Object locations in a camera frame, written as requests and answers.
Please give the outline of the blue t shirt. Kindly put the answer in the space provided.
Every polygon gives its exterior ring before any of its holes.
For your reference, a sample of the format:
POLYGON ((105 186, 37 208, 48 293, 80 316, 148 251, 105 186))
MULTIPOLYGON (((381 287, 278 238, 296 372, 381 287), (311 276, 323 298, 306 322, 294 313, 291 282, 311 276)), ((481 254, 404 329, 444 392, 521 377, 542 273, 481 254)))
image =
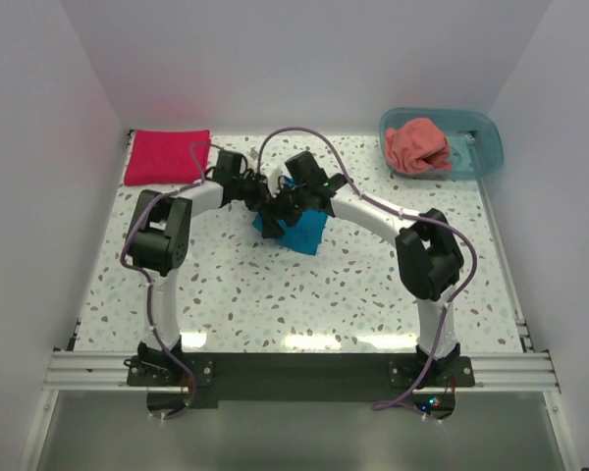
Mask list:
MULTIPOLYGON (((305 186, 296 184, 292 179, 286 179, 286 183, 281 187, 280 192, 285 191, 286 189, 295 188, 309 191, 305 186)), ((260 217, 257 214, 257 211, 253 212, 255 213, 255 217, 252 225, 261 235, 262 223, 260 217)), ((277 239, 264 239, 274 240, 283 247, 298 253, 315 255, 320 245, 327 219, 328 215, 323 211, 305 211, 294 227, 287 228, 285 225, 282 225, 285 230, 283 237, 277 239)))

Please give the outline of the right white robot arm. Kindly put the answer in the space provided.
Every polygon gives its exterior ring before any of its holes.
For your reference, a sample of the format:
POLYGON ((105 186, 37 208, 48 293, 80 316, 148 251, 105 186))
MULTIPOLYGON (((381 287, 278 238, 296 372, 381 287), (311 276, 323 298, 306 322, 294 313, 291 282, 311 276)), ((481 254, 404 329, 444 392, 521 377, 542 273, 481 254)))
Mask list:
POLYGON ((459 358, 452 295, 464 265, 446 217, 438 210, 405 210, 360 192, 346 171, 328 175, 308 151, 287 160, 286 168, 291 183, 284 182, 279 167, 258 173, 262 235, 277 238, 283 234, 281 223, 292 227, 303 212, 313 210, 354 223, 392 245, 400 280, 416 299, 418 375, 428 385, 442 384, 459 358))

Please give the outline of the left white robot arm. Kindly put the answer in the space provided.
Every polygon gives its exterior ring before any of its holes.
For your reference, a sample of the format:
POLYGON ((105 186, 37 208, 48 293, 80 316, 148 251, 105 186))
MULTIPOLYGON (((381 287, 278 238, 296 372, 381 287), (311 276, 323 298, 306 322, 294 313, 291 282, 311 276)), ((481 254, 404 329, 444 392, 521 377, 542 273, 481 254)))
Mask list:
POLYGON ((208 176, 169 192, 144 190, 137 199, 129 232, 121 251, 123 267, 145 278, 145 329, 137 354, 127 365, 146 370, 162 385, 173 385, 190 373, 183 360, 177 320, 176 289, 185 262, 193 217, 242 201, 249 210, 268 203, 269 178, 246 168, 246 157, 221 148, 208 176))

